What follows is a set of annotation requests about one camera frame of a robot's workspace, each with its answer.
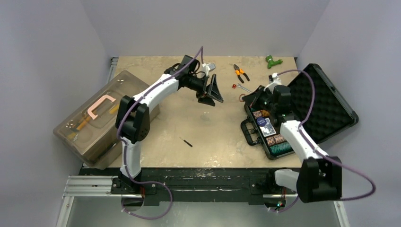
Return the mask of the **red poker chip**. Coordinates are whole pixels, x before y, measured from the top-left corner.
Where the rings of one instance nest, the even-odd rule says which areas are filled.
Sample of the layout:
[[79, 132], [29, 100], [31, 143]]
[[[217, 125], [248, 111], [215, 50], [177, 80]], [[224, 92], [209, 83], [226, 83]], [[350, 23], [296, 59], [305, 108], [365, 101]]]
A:
[[244, 99], [243, 99], [244, 96], [245, 96], [245, 94], [241, 94], [241, 95], [239, 96], [239, 101], [240, 101], [240, 102], [244, 102]]

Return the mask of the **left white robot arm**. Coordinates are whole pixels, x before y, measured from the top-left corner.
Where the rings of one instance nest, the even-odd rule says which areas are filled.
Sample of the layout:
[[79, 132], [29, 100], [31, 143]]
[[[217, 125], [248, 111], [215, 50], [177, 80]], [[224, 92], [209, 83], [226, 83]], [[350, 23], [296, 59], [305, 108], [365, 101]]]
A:
[[195, 91], [198, 103], [215, 106], [224, 99], [218, 89], [214, 63], [200, 63], [196, 58], [184, 56], [180, 63], [166, 69], [161, 77], [141, 93], [124, 96], [119, 104], [115, 126], [117, 138], [122, 142], [120, 172], [126, 178], [122, 186], [128, 193], [140, 190], [141, 142], [150, 132], [150, 113], [165, 98], [186, 87]]

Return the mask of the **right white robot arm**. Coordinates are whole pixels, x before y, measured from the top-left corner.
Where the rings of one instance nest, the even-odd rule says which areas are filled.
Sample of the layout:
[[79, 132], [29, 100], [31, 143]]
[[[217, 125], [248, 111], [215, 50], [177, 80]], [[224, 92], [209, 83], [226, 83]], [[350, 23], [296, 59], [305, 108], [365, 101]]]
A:
[[303, 122], [298, 121], [292, 111], [290, 88], [277, 85], [273, 91], [268, 91], [259, 86], [242, 100], [249, 108], [269, 112], [271, 124], [302, 161], [298, 172], [288, 168], [272, 172], [265, 180], [266, 188], [278, 192], [286, 187], [295, 191], [304, 203], [339, 200], [342, 196], [341, 161], [330, 157], [306, 133]]

